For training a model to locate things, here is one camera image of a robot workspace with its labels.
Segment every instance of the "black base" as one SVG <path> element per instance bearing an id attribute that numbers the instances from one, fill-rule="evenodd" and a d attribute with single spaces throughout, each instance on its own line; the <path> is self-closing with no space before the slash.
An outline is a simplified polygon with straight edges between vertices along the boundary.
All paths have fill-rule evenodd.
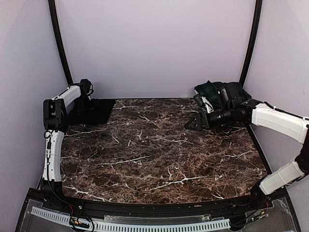
<path id="1" fill-rule="evenodd" d="M 51 195 L 53 196 L 54 193 L 57 194 L 58 197 L 63 197 L 63 191 L 62 191 L 62 181 L 55 182 L 54 180 L 50 181 L 48 184 L 47 180 L 41 179 L 41 191 L 43 194 Z"/>
<path id="2" fill-rule="evenodd" d="M 115 102 L 115 100 L 108 99 L 91 99 L 86 110 L 83 111 L 76 105 L 69 113 L 69 124 L 105 124 Z"/>

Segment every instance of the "white wall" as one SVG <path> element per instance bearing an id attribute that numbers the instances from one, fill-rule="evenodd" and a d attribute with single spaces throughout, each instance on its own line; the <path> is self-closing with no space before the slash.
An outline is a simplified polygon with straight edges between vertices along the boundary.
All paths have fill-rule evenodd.
<path id="1" fill-rule="evenodd" d="M 57 0 L 75 81 L 97 98 L 192 97 L 238 81 L 255 0 Z"/>
<path id="2" fill-rule="evenodd" d="M 0 1 L 0 231 L 42 174 L 42 102 L 66 87 L 48 1 Z"/>
<path id="3" fill-rule="evenodd" d="M 245 89 L 256 99 L 309 116 L 309 2 L 263 1 L 260 27 Z M 272 170 L 301 145 L 268 129 L 255 133 Z M 288 187 L 302 231 L 309 231 L 309 177 Z"/>

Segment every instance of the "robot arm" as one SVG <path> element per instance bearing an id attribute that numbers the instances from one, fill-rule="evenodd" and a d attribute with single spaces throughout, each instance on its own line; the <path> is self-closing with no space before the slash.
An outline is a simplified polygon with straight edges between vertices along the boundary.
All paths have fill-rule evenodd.
<path id="1" fill-rule="evenodd" d="M 206 112 L 197 113 L 185 127 L 201 131 L 235 121 L 270 128 L 303 144 L 298 156 L 258 182 L 251 189 L 252 194 L 259 195 L 258 198 L 261 199 L 309 174 L 308 118 L 276 109 L 266 102 L 250 99 L 233 108 L 219 109 L 208 114 Z"/>
<path id="2" fill-rule="evenodd" d="M 76 99 L 84 103 L 90 101 L 88 96 L 92 84 L 87 79 L 66 88 L 62 93 L 43 103 L 43 117 L 45 127 L 45 162 L 41 180 L 42 190 L 48 189 L 48 182 L 59 194 L 62 192 L 60 174 L 60 153 L 65 132 L 68 129 L 67 107 Z"/>
<path id="3" fill-rule="evenodd" d="M 285 134 L 303 144 L 298 156 L 260 182 L 259 187 L 265 195 L 309 174 L 309 121 L 305 117 L 280 112 L 261 103 L 253 109 L 251 123 Z"/>

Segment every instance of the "cable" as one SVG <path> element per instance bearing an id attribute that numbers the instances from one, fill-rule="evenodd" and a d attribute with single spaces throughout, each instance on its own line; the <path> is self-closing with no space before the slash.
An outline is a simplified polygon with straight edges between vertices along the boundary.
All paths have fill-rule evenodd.
<path id="1" fill-rule="evenodd" d="M 290 113 L 290 112 L 286 112 L 286 111 L 284 111 L 284 110 L 278 109 L 278 108 L 272 106 L 271 104 L 269 104 L 269 103 L 266 102 L 266 101 L 263 102 L 263 103 L 266 104 L 269 108 L 271 108 L 271 109 L 273 109 L 273 110 L 276 110 L 276 111 L 278 111 L 278 112 L 285 113 L 285 114 L 287 114 L 287 115 L 291 115 L 291 116 L 294 116 L 294 117 L 297 117 L 297 118 L 301 118 L 301 119 L 305 119 L 305 120 L 308 120 L 308 121 L 309 121 L 309 118 L 307 118 L 307 117 L 302 117 L 302 116 L 295 115 L 295 114 L 292 114 L 292 113 Z"/>
<path id="2" fill-rule="evenodd" d="M 239 225 L 239 224 L 242 223 L 243 221 L 246 221 L 248 218 L 250 218 L 251 216 L 253 216 L 257 211 L 259 211 L 259 210 L 264 206 L 264 203 L 266 203 L 267 209 L 268 209 L 268 199 L 267 199 L 267 200 L 266 200 L 265 202 L 263 202 L 263 203 L 261 204 L 261 206 L 258 207 L 258 209 L 256 209 L 253 213 L 249 214 L 245 219 L 243 219 L 243 220 L 241 220 L 241 221 L 239 221 L 239 222 L 237 222 L 237 223 L 232 224 L 231 226 L 236 226 L 236 227 L 241 227 L 241 226 L 243 226 L 243 225 Z"/>
<path id="3" fill-rule="evenodd" d="M 71 207 L 70 218 L 72 218 L 72 215 L 73 215 L 73 212 L 74 212 L 73 208 L 79 209 L 79 207 L 77 207 L 77 206 L 75 206 L 75 205 L 73 205 L 73 204 L 71 204 L 71 203 L 69 203 L 69 202 L 67 202 L 67 201 L 65 201 L 65 200 L 63 200 L 63 199 L 61 199 L 61 198 L 55 193 L 55 191 L 54 191 L 54 189 L 52 188 L 52 186 L 51 186 L 51 184 L 50 184 L 50 181 L 49 181 L 49 158 L 47 158 L 47 167 L 46 167 L 46 169 L 47 169 L 47 170 L 46 170 L 46 171 L 47 171 L 46 176 L 47 176 L 47 182 L 48 182 L 49 188 L 51 189 L 52 193 L 53 193 L 61 202 L 65 203 L 66 205 L 69 205 L 69 206 Z M 83 215 L 83 214 L 85 215 L 85 219 L 86 219 L 87 221 L 89 221 L 89 222 L 92 224 L 92 230 L 91 230 L 91 232 L 93 232 L 94 229 L 95 229 L 95 225 L 94 225 L 94 223 L 93 223 L 93 220 L 91 219 L 91 217 L 90 217 L 86 212 L 82 211 L 82 215 Z M 84 231 L 87 231 L 87 230 L 80 230 L 80 229 L 77 229 L 76 231 L 78 231 L 78 232 L 84 232 Z"/>
<path id="4" fill-rule="evenodd" d="M 52 131 L 46 130 L 46 131 L 44 132 L 44 139 L 49 139 L 49 138 L 51 138 L 54 131 L 55 131 L 55 129 L 53 129 Z"/>
<path id="5" fill-rule="evenodd" d="M 64 112 L 63 112 L 63 110 L 62 110 L 61 105 L 59 104 L 59 102 L 57 102 L 57 99 L 58 99 L 58 96 L 57 96 L 57 97 L 55 97 L 55 99 L 54 99 L 55 104 L 56 104 L 56 105 L 60 108 L 60 113 L 62 114 L 63 119 L 64 119 L 64 118 L 65 118 L 65 116 L 64 116 Z"/>
<path id="6" fill-rule="evenodd" d="M 254 216 L 253 218 L 250 219 L 250 221 L 246 222 L 245 224 L 237 225 L 236 227 L 243 227 L 246 226 L 254 221 L 260 220 L 264 217 L 267 217 L 267 214 L 265 214 L 265 211 L 261 212 L 259 215 Z"/>
<path id="7" fill-rule="evenodd" d="M 71 228 L 71 230 L 73 230 L 73 231 L 76 231 L 76 232 L 84 232 L 85 230 L 82 230 L 82 229 L 78 229 L 78 228 L 76 228 L 75 227 L 75 225 L 79 225 L 79 217 L 76 219 L 76 221 L 74 221 L 73 220 L 73 218 L 71 217 L 70 218 L 70 223 L 71 223 L 71 226 L 73 227 L 73 229 Z"/>
<path id="8" fill-rule="evenodd" d="M 230 205 L 235 205 L 235 206 L 248 206 L 250 203 L 252 202 L 252 198 L 250 198 L 250 201 L 246 204 L 234 204 L 234 203 L 231 203 Z"/>

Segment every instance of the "brown marble tabletop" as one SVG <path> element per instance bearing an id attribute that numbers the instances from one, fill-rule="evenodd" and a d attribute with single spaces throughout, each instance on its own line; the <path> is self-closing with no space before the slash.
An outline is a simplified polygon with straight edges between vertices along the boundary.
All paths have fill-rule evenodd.
<path id="1" fill-rule="evenodd" d="M 192 203 L 249 194 L 266 170 L 241 124 L 197 132 L 192 99 L 117 100 L 105 125 L 70 125 L 65 195 L 117 203 Z"/>

